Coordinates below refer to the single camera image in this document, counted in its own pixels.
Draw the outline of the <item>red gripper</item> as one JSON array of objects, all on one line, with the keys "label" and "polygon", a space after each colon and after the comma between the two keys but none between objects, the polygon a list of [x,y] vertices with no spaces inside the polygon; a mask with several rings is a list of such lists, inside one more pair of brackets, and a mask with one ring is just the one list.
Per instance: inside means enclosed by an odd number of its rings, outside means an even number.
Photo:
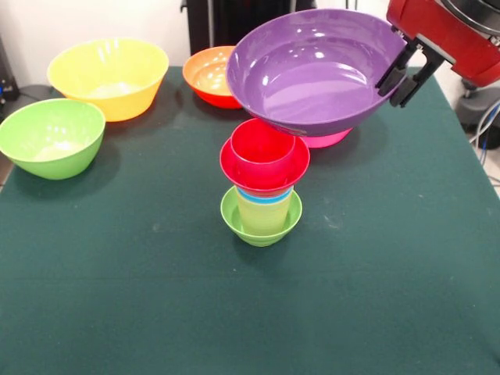
[{"label": "red gripper", "polygon": [[[443,1],[391,1],[387,20],[410,39],[419,38],[443,54],[425,53],[425,65],[405,77],[390,97],[392,106],[406,106],[445,60],[455,73],[479,87],[499,80],[499,47],[487,34],[455,17]],[[409,42],[377,82],[379,96],[398,85],[413,54],[414,44]]]}]

